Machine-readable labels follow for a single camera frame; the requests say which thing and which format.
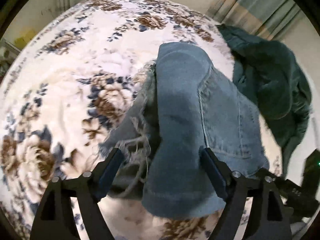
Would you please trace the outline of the blue denim jeans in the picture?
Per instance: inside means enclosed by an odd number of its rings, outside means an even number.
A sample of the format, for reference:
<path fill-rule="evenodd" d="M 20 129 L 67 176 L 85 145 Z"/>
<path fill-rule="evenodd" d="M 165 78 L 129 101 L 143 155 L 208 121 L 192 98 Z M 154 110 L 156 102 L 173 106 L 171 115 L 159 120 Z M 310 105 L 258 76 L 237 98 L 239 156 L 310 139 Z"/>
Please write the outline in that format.
<path fill-rule="evenodd" d="M 269 167 L 256 105 L 204 50 L 180 42 L 160 46 L 142 90 L 101 155 L 113 147 L 125 162 L 109 196 L 140 200 L 164 218 L 203 217 L 224 207 L 201 168 L 203 148 L 246 177 Z"/>

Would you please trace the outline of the white floral bed blanket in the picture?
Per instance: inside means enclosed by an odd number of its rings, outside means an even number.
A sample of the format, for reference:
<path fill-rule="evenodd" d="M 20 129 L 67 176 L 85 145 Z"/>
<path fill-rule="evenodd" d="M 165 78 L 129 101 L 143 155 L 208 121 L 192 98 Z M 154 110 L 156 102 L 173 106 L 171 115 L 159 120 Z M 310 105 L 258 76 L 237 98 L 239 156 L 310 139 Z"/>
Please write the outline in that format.
<path fill-rule="evenodd" d="M 218 25 L 168 0 L 85 0 L 31 40 L 1 84 L 1 214 L 18 237 L 50 179 L 95 167 L 161 44 L 198 45 L 232 77 Z"/>

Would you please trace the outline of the dark green garment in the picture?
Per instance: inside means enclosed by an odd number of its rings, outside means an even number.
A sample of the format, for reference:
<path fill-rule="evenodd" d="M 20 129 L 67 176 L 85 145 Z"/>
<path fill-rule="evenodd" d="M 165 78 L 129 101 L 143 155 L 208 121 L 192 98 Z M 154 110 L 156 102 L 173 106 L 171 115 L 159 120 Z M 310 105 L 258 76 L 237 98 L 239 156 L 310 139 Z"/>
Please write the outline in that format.
<path fill-rule="evenodd" d="M 285 44 L 230 25 L 217 28 L 234 56 L 233 83 L 259 108 L 281 148 L 286 176 L 308 128 L 312 93 L 307 78 Z"/>

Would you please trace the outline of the striped teal beige curtain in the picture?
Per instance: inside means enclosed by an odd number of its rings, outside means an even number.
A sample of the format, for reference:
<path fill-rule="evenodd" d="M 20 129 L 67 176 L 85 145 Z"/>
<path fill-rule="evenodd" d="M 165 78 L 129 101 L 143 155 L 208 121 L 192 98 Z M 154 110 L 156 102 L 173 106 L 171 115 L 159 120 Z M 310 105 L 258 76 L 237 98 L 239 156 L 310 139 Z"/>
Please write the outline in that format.
<path fill-rule="evenodd" d="M 266 40 L 280 40 L 303 12 L 294 0 L 213 0 L 206 15 Z"/>

